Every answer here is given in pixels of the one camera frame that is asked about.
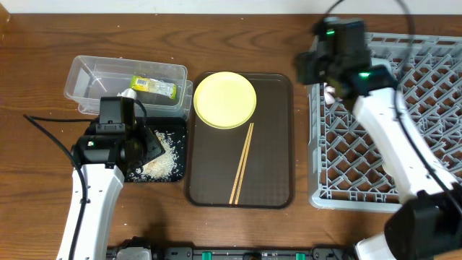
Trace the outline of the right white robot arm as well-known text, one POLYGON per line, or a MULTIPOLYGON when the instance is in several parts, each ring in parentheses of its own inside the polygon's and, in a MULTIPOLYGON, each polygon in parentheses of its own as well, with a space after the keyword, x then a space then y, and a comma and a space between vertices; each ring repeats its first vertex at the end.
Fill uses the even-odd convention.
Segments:
POLYGON ((372 62, 362 19, 323 17, 297 80, 326 83, 367 131, 396 184, 401 208, 383 233, 361 240, 358 259, 431 259, 461 247, 461 185, 439 163, 407 112, 390 67, 372 62))

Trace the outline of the white tissue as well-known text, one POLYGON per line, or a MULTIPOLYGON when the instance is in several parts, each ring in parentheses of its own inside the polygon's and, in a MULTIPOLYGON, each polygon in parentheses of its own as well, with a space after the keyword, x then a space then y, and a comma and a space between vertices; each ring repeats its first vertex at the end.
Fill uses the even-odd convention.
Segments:
POLYGON ((128 88, 128 89, 125 89, 123 92, 118 93, 117 96, 123 97, 123 98, 131 98, 135 100, 137 93, 135 90, 128 88))

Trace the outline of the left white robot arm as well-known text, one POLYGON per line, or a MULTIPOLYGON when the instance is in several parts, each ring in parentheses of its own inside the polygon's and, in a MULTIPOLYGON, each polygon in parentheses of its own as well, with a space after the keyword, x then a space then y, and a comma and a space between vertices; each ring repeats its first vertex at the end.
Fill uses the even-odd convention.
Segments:
POLYGON ((130 97, 101 98, 98 120, 72 146, 72 197, 58 259, 104 259, 125 177, 164 154, 147 117, 136 118, 141 105, 130 97))

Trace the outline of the pile of rice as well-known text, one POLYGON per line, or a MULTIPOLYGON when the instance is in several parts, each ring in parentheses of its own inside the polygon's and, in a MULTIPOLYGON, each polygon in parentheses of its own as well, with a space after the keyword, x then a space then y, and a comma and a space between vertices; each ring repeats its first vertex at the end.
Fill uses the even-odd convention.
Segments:
POLYGON ((159 138, 165 153, 153 161, 143 166, 142 172, 139 170, 128 176, 130 182, 167 182, 170 181, 174 173, 179 172, 178 166, 178 141, 173 139, 173 133, 155 130, 154 133, 159 138))

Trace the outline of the yellow green snack wrapper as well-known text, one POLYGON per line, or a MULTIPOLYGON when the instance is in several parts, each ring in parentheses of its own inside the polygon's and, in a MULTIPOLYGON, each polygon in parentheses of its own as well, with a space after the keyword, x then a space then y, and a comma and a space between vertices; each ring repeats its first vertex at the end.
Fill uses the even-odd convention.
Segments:
POLYGON ((163 95, 171 100, 176 99, 177 85, 148 77, 133 76, 130 88, 135 91, 163 95))

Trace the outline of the pink white bowl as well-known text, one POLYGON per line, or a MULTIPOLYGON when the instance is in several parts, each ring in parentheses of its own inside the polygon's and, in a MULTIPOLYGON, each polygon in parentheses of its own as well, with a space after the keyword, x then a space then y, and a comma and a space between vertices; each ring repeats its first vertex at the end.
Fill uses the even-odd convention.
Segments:
POLYGON ((343 100, 336 95, 336 90, 331 85, 325 83, 323 86, 323 96, 326 105, 332 105, 334 103, 342 103, 343 100))

